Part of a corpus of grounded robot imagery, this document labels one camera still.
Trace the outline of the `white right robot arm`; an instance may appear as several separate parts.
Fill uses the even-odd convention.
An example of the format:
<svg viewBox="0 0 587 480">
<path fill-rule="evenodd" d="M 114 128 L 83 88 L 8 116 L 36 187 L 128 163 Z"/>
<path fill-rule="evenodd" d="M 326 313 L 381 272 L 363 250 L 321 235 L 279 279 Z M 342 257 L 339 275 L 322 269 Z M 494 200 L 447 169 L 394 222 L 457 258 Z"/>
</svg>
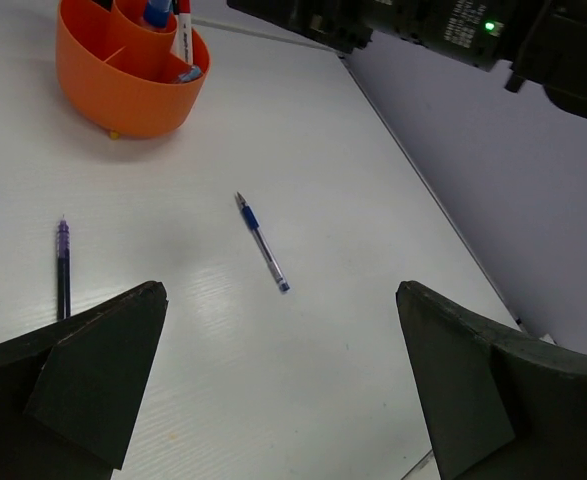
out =
<svg viewBox="0 0 587 480">
<path fill-rule="evenodd" d="M 489 71 L 507 61 L 505 88 L 543 87 L 587 119 L 587 1 L 231 1 L 229 8 L 350 54 L 376 32 Z"/>
</svg>

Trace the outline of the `blue ballpoint pen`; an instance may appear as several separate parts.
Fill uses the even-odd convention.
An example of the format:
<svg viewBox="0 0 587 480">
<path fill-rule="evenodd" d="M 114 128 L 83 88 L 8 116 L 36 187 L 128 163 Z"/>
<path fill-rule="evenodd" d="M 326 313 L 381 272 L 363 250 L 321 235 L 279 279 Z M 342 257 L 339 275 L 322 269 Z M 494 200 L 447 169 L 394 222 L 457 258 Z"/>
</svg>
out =
<svg viewBox="0 0 587 480">
<path fill-rule="evenodd" d="M 287 281 L 278 261 L 276 260 L 270 246 L 268 245 L 268 242 L 266 241 L 266 238 L 262 233 L 257 217 L 255 216 L 250 205 L 240 192 L 235 193 L 235 199 L 239 212 L 258 246 L 266 262 L 266 265 L 278 287 L 278 290 L 281 293 L 288 292 L 290 290 L 289 282 Z"/>
</svg>

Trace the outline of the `orange round organizer container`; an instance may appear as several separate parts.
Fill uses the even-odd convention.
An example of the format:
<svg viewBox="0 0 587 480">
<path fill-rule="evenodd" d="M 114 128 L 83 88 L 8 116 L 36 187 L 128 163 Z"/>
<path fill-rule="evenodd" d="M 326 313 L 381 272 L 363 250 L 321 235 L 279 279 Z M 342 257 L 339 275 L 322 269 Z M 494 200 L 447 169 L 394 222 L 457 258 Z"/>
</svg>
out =
<svg viewBox="0 0 587 480">
<path fill-rule="evenodd" d="M 139 24 L 143 1 L 62 1 L 58 7 L 56 71 L 69 102 L 88 120 L 118 134 L 153 138 L 188 117 L 210 69 L 202 36 L 193 33 L 201 75 L 179 83 L 189 65 L 172 52 L 178 24 L 154 32 Z"/>
</svg>

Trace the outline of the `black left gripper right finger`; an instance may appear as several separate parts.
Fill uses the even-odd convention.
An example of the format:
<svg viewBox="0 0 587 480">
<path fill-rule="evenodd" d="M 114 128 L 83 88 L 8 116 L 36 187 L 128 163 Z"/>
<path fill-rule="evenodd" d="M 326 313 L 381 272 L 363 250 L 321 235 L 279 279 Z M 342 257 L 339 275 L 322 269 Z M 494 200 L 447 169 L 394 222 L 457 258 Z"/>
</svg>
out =
<svg viewBox="0 0 587 480">
<path fill-rule="evenodd" d="M 587 479 L 587 355 L 416 281 L 396 302 L 442 478 Z"/>
</svg>

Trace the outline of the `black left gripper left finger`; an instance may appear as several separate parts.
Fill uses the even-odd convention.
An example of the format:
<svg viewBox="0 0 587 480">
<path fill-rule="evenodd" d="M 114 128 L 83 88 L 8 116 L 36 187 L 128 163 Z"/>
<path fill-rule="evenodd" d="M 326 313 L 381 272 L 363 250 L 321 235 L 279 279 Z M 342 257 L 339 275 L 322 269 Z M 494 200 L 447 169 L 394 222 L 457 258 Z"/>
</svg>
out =
<svg viewBox="0 0 587 480">
<path fill-rule="evenodd" d="M 0 479 L 109 479 L 122 468 L 168 307 L 148 281 L 0 343 Z"/>
</svg>

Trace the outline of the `red-capped white marker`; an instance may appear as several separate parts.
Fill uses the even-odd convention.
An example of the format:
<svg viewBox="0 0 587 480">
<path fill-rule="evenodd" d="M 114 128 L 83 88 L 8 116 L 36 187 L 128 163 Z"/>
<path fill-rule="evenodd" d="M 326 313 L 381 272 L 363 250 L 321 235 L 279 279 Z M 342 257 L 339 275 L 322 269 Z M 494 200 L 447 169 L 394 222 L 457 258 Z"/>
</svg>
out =
<svg viewBox="0 0 587 480">
<path fill-rule="evenodd" d="M 187 64 L 194 63 L 192 16 L 189 0 L 173 0 L 172 8 L 177 29 L 174 36 L 172 52 Z"/>
</svg>

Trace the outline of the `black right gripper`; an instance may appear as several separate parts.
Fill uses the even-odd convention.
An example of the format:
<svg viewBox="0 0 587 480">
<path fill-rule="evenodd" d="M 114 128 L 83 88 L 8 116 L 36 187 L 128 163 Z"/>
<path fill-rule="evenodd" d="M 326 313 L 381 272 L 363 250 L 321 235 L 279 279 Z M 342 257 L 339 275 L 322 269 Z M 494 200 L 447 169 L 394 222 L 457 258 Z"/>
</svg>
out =
<svg viewBox="0 0 587 480">
<path fill-rule="evenodd" d="M 508 55 L 526 1 L 233 0 L 233 10 L 333 50 L 363 50 L 374 33 L 393 36 L 489 71 Z"/>
</svg>

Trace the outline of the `purple gel pen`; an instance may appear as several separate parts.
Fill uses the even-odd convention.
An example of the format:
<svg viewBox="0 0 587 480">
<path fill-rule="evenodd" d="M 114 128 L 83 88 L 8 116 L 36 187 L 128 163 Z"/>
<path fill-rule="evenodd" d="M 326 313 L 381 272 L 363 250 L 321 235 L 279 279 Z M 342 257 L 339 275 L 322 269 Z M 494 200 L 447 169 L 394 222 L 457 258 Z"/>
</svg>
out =
<svg viewBox="0 0 587 480">
<path fill-rule="evenodd" d="M 70 228 L 62 218 L 57 226 L 57 308 L 58 321 L 71 316 Z"/>
</svg>

